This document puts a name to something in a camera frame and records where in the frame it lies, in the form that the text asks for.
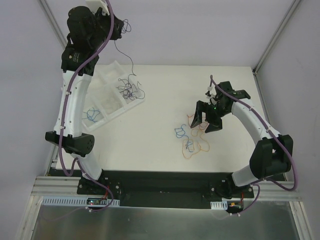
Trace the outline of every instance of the purple cable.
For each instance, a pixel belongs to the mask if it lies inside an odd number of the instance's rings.
[[[99,185],[100,187],[102,187],[102,188],[104,188],[105,190],[107,190],[108,193],[111,195],[111,201],[110,201],[107,205],[105,205],[103,208],[100,208],[100,209],[97,209],[97,210],[94,210],[94,209],[93,209],[92,211],[93,211],[93,212],[100,212],[100,211],[105,210],[105,209],[106,209],[107,207],[109,207],[109,206],[112,204],[112,202],[114,201],[114,195],[112,194],[111,190],[110,190],[107,186],[101,184],[100,182],[97,182],[97,181],[94,180],[91,176],[89,176],[89,175],[85,172],[85,170],[83,169],[83,167],[81,166],[81,164],[80,164],[79,161],[77,161],[77,163],[78,163],[78,166],[79,166],[81,172],[83,172],[88,179],[90,179],[90,180],[91,180],[92,182],[94,182],[95,184],[97,184],[97,185]]]
[[[221,89],[221,87],[219,87],[214,79],[213,79],[213,76],[210,75],[210,86],[212,86],[212,84],[214,84],[214,86],[221,92],[223,93],[224,95],[226,95],[228,98],[236,101],[236,102],[239,102],[241,103],[242,105],[246,106],[248,109],[251,108],[251,106],[237,98],[235,98],[234,96],[228,94],[227,92],[225,92],[224,90]],[[290,163],[292,165],[292,170],[293,170],[293,179],[294,179],[294,183],[293,183],[293,187],[292,188],[287,188],[285,186],[283,186],[282,184],[278,183],[277,181],[267,177],[266,179],[268,181],[271,181],[273,182],[274,184],[276,184],[277,186],[279,186],[280,188],[286,190],[286,191],[295,191],[298,187],[298,173],[297,173],[297,167],[296,167],[296,164],[295,164],[295,161],[293,160],[292,156],[290,155],[290,153],[288,152],[288,150],[285,148],[285,146],[277,139],[277,137],[275,136],[275,134],[269,129],[269,126],[266,124],[266,122],[264,121],[264,119],[259,115],[259,113],[254,109],[252,108],[251,111],[256,115],[256,117],[260,120],[260,122],[262,123],[262,125],[265,127],[266,131],[273,137],[273,139],[275,140],[275,142],[280,146],[280,148],[284,151],[284,153],[287,155],[287,157],[289,158],[290,160]]]
[[[81,166],[81,164],[80,164],[79,161],[75,161],[75,162],[78,163],[78,166],[79,166],[81,172],[83,172],[88,179],[90,179],[90,180],[91,180],[92,182],[94,182],[95,184],[97,184],[97,185],[99,185],[100,187],[102,187],[102,188],[104,188],[105,190],[107,190],[108,193],[110,194],[110,196],[111,196],[111,201],[110,201],[107,205],[105,205],[104,207],[102,207],[102,208],[100,208],[100,209],[91,209],[91,211],[92,211],[92,212],[95,212],[95,213],[105,210],[105,209],[106,209],[107,207],[109,207],[109,206],[112,204],[112,202],[114,201],[114,195],[112,194],[111,190],[110,190],[108,187],[106,187],[105,185],[103,185],[103,184],[97,182],[96,180],[94,180],[94,179],[93,179],[92,177],[90,177],[88,174],[86,174],[85,170],[83,169],[83,167]],[[55,218],[55,219],[48,219],[48,218],[44,217],[43,210],[40,209],[40,217],[41,217],[42,219],[48,221],[48,222],[55,222],[55,221],[57,221],[57,220],[64,219],[64,218],[68,217],[69,215],[73,214],[74,212],[76,212],[76,211],[78,211],[78,210],[80,210],[80,209],[86,209],[86,207],[85,207],[85,206],[77,207],[77,208],[73,209],[72,211],[68,212],[67,214],[65,214],[65,215],[63,215],[63,216],[59,216],[59,217],[57,217],[57,218]]]
[[[109,34],[106,37],[106,40],[104,41],[104,43],[101,45],[101,47],[91,57],[89,57],[84,63],[82,63],[78,67],[77,70],[75,70],[74,74],[72,75],[72,77],[70,79],[69,85],[68,85],[68,87],[66,89],[67,92],[70,92],[71,86],[72,86],[74,80],[76,79],[78,73],[80,72],[80,70],[82,68],[84,68],[91,60],[93,60],[105,48],[105,46],[107,45],[107,43],[111,39],[111,35],[112,35],[113,30],[114,30],[115,17],[114,17],[114,12],[112,10],[112,7],[111,7],[111,4],[110,4],[109,0],[105,0],[105,2],[107,4],[107,6],[108,6],[108,9],[109,9],[109,12],[110,12],[110,18],[111,18],[111,26],[110,26]],[[60,130],[60,136],[59,136],[59,158],[60,158],[60,163],[61,163],[61,167],[62,167],[62,170],[63,170],[64,174],[67,177],[71,177],[72,174],[74,173],[74,166],[75,166],[76,160],[78,158],[76,157],[73,160],[72,166],[71,166],[71,171],[69,173],[67,171],[67,169],[66,169],[66,166],[65,166],[65,163],[64,163],[64,160],[63,160],[63,156],[62,156],[62,139],[63,139],[63,135],[64,135],[64,127],[65,127],[64,124],[65,124],[65,117],[66,117],[66,111],[67,111],[68,98],[69,98],[69,94],[65,95],[64,103],[63,103],[63,109],[62,109],[61,130]]]
[[[259,186],[258,184],[252,184],[252,185],[258,187],[258,192],[257,192],[257,194],[256,194],[255,199],[253,200],[253,202],[252,202],[248,207],[246,207],[244,210],[242,210],[241,213],[244,213],[244,212],[247,211],[249,208],[251,208],[251,206],[252,206],[252,205],[258,200],[258,198],[259,198],[259,195],[260,195],[260,186]]]

